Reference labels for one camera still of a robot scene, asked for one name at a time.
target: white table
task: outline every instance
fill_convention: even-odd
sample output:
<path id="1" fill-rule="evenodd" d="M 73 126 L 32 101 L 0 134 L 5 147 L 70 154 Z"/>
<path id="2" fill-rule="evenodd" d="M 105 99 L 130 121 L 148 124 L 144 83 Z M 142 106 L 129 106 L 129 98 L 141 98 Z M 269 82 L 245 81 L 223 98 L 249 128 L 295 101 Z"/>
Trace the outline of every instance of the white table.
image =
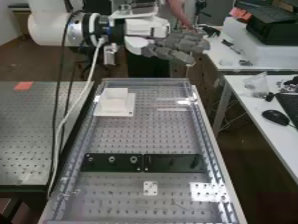
<path id="1" fill-rule="evenodd" d="M 262 117 L 262 112 L 266 110 L 278 110 L 285 112 L 277 99 L 271 102 L 263 99 L 253 98 L 247 95 L 249 90 L 245 88 L 243 79 L 250 76 L 226 75 L 225 88 L 221 97 L 219 106 L 217 109 L 217 116 L 213 124 L 213 131 L 218 135 L 225 111 L 227 108 L 231 92 L 234 93 L 241 105 L 243 106 L 257 128 L 259 129 L 270 147 L 273 148 L 278 158 L 281 159 L 293 179 L 298 184 L 298 131 L 294 127 L 281 126 Z M 294 75 L 275 75 L 267 76 L 269 88 L 273 93 L 278 92 L 278 81 L 287 81 L 293 79 Z"/>
<path id="2" fill-rule="evenodd" d="M 241 72 L 241 71 L 298 71 L 298 64 L 274 64 L 273 66 L 262 65 L 261 63 L 253 66 L 241 66 L 239 60 L 249 60 L 243 53 L 237 54 L 226 45 L 222 44 L 222 40 L 231 42 L 231 38 L 222 32 L 219 37 L 210 37 L 208 41 L 210 43 L 210 50 L 206 51 L 206 55 L 213 62 L 219 72 Z"/>

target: floor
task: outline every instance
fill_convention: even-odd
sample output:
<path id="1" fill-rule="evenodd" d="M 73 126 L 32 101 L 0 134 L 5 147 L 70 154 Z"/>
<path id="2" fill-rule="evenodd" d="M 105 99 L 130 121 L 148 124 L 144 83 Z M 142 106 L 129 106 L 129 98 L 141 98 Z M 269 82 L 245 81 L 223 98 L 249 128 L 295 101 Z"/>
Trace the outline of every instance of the floor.
<path id="1" fill-rule="evenodd" d="M 31 40 L 0 50 L 0 81 L 56 81 L 60 50 L 40 47 Z M 104 77 L 126 77 L 122 59 L 116 68 L 100 66 L 94 75 L 98 82 Z M 74 60 L 82 58 L 66 49 L 62 80 L 70 77 Z M 239 113 L 242 108 L 235 103 L 226 119 Z M 298 224 L 298 187 L 249 117 L 219 133 L 218 144 L 249 223 Z M 37 220 L 23 205 L 13 224 L 35 224 Z"/>

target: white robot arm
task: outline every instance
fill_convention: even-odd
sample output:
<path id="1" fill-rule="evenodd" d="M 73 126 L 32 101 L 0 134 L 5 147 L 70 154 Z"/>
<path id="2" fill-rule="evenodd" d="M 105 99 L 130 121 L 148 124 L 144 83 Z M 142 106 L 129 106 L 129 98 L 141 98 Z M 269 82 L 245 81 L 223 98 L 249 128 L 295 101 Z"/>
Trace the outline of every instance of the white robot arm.
<path id="1" fill-rule="evenodd" d="M 65 46 L 80 46 L 85 42 L 86 46 L 94 47 L 104 37 L 109 52 L 114 48 L 112 46 L 124 44 L 136 55 L 194 64 L 189 53 L 201 53 L 209 48 L 202 33 L 170 33 L 168 20 L 156 16 L 158 8 L 154 1 L 140 1 L 140 4 L 152 7 L 149 12 L 140 8 L 136 10 L 134 2 L 122 5 L 110 16 L 81 11 L 68 23 L 69 13 L 62 0 L 29 0 L 32 15 L 28 27 L 32 39 L 40 45 L 60 46 L 68 23 Z"/>

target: table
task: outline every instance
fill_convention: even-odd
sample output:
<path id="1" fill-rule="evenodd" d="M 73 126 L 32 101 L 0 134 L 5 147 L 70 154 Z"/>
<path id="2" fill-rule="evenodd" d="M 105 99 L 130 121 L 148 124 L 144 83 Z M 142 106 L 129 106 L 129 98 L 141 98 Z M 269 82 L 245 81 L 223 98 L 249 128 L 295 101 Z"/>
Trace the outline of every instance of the table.
<path id="1" fill-rule="evenodd" d="M 279 126 L 273 122 L 267 121 L 262 117 L 262 112 L 266 110 L 278 110 L 285 113 L 282 106 L 279 105 L 277 99 L 271 102 L 266 102 L 263 99 L 253 98 L 247 96 L 247 89 L 243 86 L 243 79 L 250 76 L 225 76 L 225 88 L 221 97 L 219 106 L 217 109 L 217 116 L 213 123 L 213 131 L 215 136 L 218 135 L 222 119 L 225 116 L 225 111 L 227 108 L 231 93 L 235 95 L 241 105 L 243 106 L 257 128 L 259 129 L 269 145 L 271 146 L 279 160 L 282 161 L 293 179 L 298 183 L 298 132 L 297 130 L 287 126 Z M 278 81 L 287 81 L 293 79 L 294 75 L 275 75 L 267 76 L 267 83 L 270 91 L 278 92 Z"/>
<path id="2" fill-rule="evenodd" d="M 84 84 L 73 83 L 70 104 Z M 57 123 L 64 115 L 68 85 L 61 83 Z M 66 122 L 64 145 L 80 124 L 92 85 Z M 33 82 L 32 86 L 28 82 L 0 82 L 0 196 L 19 195 L 29 207 L 41 198 L 32 198 L 32 194 L 44 194 L 49 177 L 55 90 L 55 82 Z"/>
<path id="3" fill-rule="evenodd" d="M 243 29 L 243 24 L 235 23 L 235 29 Z M 297 71 L 298 65 L 289 64 L 283 61 L 279 63 L 274 63 L 273 65 L 263 65 L 262 63 L 257 62 L 253 66 L 241 66 L 239 60 L 247 60 L 245 57 L 245 53 L 237 54 L 226 45 L 222 44 L 222 40 L 227 40 L 233 43 L 233 39 L 225 32 L 221 32 L 219 37 L 210 37 L 208 41 L 210 42 L 210 50 L 206 51 L 206 55 L 213 62 L 217 70 L 219 72 L 245 72 L 245 71 Z"/>
<path id="4" fill-rule="evenodd" d="M 129 93 L 136 93 L 134 116 L 93 117 L 96 103 L 90 106 L 40 223 L 45 220 L 48 224 L 105 220 L 109 224 L 142 220 L 170 224 L 184 220 L 245 224 L 196 87 L 186 79 L 106 79 L 97 96 L 104 88 L 128 88 Z M 204 155 L 208 172 L 148 173 L 145 166 L 129 173 L 106 172 L 106 169 L 105 172 L 84 172 L 82 160 L 88 158 L 92 162 L 96 153 L 114 157 L 198 153 Z M 145 195 L 146 181 L 158 183 L 158 196 Z M 206 189 L 201 201 L 192 196 L 192 183 Z M 211 200 L 209 195 L 219 197 Z"/>

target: black metal bracket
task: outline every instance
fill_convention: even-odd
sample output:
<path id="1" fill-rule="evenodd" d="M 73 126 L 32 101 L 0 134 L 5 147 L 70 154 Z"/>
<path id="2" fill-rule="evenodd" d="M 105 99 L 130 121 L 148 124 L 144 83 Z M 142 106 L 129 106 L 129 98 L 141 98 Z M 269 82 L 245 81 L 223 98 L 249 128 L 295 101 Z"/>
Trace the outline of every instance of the black metal bracket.
<path id="1" fill-rule="evenodd" d="M 142 172 L 141 154 L 85 154 L 82 172 Z"/>
<path id="2" fill-rule="evenodd" d="M 205 165 L 198 154 L 146 154 L 144 172 L 148 173 L 204 173 Z"/>
<path id="3" fill-rule="evenodd" d="M 82 172 L 204 173 L 200 154 L 85 154 Z"/>

